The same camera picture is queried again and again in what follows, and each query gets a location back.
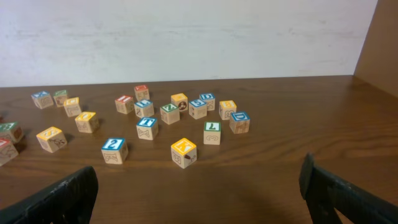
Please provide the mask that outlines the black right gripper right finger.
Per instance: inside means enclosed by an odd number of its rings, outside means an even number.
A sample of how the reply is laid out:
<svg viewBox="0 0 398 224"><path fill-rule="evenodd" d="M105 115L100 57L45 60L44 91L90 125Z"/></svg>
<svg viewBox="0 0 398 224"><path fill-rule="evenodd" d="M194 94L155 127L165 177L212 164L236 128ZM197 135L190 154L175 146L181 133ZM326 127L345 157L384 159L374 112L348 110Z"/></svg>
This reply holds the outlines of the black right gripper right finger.
<svg viewBox="0 0 398 224"><path fill-rule="evenodd" d="M311 153L298 182L314 223L341 223L337 212L353 223L397 223L397 206L317 166Z"/></svg>

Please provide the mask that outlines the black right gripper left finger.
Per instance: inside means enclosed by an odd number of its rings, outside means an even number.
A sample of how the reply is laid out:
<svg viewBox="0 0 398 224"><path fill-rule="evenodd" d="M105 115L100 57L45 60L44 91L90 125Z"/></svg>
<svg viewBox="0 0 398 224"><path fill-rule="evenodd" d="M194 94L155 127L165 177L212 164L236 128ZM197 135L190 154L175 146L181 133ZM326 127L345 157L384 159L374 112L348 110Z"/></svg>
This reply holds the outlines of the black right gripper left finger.
<svg viewBox="0 0 398 224"><path fill-rule="evenodd" d="M98 194L92 166L84 167L1 210L1 223L89 223Z"/></svg>

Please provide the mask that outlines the blue 2 block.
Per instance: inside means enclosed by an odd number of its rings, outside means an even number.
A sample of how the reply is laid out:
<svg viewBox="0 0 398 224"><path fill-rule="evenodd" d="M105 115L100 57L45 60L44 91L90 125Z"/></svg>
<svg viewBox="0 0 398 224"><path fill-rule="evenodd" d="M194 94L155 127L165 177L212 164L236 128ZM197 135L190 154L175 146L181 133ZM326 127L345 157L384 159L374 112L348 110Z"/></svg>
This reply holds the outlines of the blue 2 block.
<svg viewBox="0 0 398 224"><path fill-rule="evenodd" d="M128 155L128 147L124 138L108 138L101 148L105 163L123 164Z"/></svg>

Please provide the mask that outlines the red I block lower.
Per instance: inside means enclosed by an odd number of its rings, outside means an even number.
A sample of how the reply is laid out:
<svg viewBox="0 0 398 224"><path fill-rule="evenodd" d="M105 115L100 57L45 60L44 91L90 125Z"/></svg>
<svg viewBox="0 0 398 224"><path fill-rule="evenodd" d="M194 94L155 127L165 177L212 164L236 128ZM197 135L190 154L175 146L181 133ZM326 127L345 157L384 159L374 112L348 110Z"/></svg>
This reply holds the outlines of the red I block lower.
<svg viewBox="0 0 398 224"><path fill-rule="evenodd" d="M19 152L12 141L4 138L0 139L0 166L3 166L18 155Z"/></svg>

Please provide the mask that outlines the red i block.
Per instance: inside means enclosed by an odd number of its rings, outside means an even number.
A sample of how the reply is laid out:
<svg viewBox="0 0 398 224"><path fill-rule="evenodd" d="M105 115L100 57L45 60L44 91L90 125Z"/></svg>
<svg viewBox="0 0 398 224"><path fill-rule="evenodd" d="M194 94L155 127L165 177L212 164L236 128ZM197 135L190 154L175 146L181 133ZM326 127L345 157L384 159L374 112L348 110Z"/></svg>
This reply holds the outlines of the red i block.
<svg viewBox="0 0 398 224"><path fill-rule="evenodd" d="M0 166L3 166L18 155L19 152L12 141L4 138L0 139Z"/></svg>
<svg viewBox="0 0 398 224"><path fill-rule="evenodd" d="M122 114L129 114L134 111L134 98L129 95L122 95L115 99L117 112Z"/></svg>

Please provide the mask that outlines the yellow block far centre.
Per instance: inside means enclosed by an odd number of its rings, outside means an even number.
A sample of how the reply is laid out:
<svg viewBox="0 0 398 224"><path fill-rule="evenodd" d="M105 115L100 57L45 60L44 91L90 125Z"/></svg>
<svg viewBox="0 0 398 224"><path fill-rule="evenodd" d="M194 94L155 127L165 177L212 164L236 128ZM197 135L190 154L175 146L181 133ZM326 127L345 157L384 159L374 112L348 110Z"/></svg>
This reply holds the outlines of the yellow block far centre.
<svg viewBox="0 0 398 224"><path fill-rule="evenodd" d="M79 97L66 99L63 102L63 106L68 117L78 116L79 114L81 114Z"/></svg>

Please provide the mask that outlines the green B block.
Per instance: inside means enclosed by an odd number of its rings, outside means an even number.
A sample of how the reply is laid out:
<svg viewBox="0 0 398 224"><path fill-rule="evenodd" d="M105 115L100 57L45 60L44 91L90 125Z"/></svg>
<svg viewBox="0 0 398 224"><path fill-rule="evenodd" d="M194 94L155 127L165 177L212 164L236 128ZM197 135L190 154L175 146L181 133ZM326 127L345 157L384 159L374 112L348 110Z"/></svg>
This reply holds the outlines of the green B block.
<svg viewBox="0 0 398 224"><path fill-rule="evenodd" d="M18 143L24 136L23 130L17 121L1 123L1 138L10 140L13 144Z"/></svg>

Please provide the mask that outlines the green N block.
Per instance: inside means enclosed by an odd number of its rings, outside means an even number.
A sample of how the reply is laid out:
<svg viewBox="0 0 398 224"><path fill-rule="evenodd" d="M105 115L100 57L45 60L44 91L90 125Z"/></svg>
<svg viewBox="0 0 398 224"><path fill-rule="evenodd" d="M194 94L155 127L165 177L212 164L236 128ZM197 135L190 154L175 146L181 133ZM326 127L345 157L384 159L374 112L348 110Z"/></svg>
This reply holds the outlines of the green N block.
<svg viewBox="0 0 398 224"><path fill-rule="evenodd" d="M64 102L68 99L68 92L66 90L56 91L53 98L57 107L63 107Z"/></svg>

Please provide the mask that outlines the blue d block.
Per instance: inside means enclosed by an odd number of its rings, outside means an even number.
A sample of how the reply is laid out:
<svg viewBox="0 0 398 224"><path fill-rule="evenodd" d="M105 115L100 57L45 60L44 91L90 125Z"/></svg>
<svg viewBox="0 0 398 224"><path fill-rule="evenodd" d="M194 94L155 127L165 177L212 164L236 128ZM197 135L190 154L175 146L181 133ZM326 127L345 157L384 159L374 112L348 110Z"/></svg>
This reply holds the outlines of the blue d block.
<svg viewBox="0 0 398 224"><path fill-rule="evenodd" d="M229 126L234 134L247 133L249 131L250 117L245 111L231 113Z"/></svg>
<svg viewBox="0 0 398 224"><path fill-rule="evenodd" d="M215 110L215 96L214 96L214 94L212 94L212 93L200 94L200 99L206 103L208 111L214 111Z"/></svg>

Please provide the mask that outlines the red I block upper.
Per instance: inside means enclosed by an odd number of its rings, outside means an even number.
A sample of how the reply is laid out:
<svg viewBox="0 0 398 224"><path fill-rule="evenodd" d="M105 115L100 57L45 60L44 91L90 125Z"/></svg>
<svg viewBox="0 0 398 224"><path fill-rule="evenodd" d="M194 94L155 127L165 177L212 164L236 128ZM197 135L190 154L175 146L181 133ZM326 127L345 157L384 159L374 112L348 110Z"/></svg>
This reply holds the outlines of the red I block upper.
<svg viewBox="0 0 398 224"><path fill-rule="evenodd" d="M129 114L134 111L134 98L129 95L122 95L115 99L117 112L122 114Z"/></svg>

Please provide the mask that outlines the green 7 block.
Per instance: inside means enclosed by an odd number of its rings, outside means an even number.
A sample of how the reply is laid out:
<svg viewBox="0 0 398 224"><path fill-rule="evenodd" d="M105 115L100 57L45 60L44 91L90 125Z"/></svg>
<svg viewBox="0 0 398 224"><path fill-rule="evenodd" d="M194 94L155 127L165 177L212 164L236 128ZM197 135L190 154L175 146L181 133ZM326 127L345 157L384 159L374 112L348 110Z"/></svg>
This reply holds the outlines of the green 7 block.
<svg viewBox="0 0 398 224"><path fill-rule="evenodd" d="M206 121L204 123L203 143L207 145L220 145L221 123Z"/></svg>

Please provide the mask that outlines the red block far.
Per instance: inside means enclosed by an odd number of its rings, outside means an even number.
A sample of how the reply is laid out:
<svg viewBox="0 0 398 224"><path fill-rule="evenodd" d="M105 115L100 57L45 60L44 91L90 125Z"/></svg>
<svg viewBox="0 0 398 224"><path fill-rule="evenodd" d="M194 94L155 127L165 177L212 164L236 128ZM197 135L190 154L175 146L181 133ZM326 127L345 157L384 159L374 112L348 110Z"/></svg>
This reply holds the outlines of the red block far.
<svg viewBox="0 0 398 224"><path fill-rule="evenodd" d="M135 86L134 92L135 92L137 101L150 99L149 88L147 87L147 85Z"/></svg>

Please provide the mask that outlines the green Z block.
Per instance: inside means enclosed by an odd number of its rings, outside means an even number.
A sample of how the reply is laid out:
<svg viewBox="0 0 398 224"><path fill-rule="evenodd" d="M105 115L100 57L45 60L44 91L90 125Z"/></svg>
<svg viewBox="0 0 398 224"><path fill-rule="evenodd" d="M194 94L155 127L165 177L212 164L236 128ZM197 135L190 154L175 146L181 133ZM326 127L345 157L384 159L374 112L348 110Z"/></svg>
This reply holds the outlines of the green Z block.
<svg viewBox="0 0 398 224"><path fill-rule="evenodd" d="M167 124L173 124L180 120L179 108L172 103L161 106L160 115L162 121L164 121Z"/></svg>

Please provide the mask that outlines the blue D block far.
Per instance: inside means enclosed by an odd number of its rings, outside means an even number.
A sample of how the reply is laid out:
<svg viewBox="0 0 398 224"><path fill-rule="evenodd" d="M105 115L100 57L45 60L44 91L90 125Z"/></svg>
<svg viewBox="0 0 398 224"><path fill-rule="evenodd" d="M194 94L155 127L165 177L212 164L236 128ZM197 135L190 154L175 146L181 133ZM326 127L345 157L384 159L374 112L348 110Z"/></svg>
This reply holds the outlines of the blue D block far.
<svg viewBox="0 0 398 224"><path fill-rule="evenodd" d="M212 94L212 93L200 94L200 99L206 103L208 111L214 111L215 110L215 96L214 96L214 94Z"/></svg>

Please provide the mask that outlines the yellow block with ball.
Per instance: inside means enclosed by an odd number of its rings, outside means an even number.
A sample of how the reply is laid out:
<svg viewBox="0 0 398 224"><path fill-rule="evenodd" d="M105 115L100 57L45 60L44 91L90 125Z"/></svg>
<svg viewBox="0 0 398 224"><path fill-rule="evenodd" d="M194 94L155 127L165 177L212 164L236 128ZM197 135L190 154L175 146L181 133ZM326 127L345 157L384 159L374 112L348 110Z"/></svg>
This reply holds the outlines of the yellow block with ball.
<svg viewBox="0 0 398 224"><path fill-rule="evenodd" d="M184 93L172 95L171 103L179 108L180 112L188 110L188 97Z"/></svg>

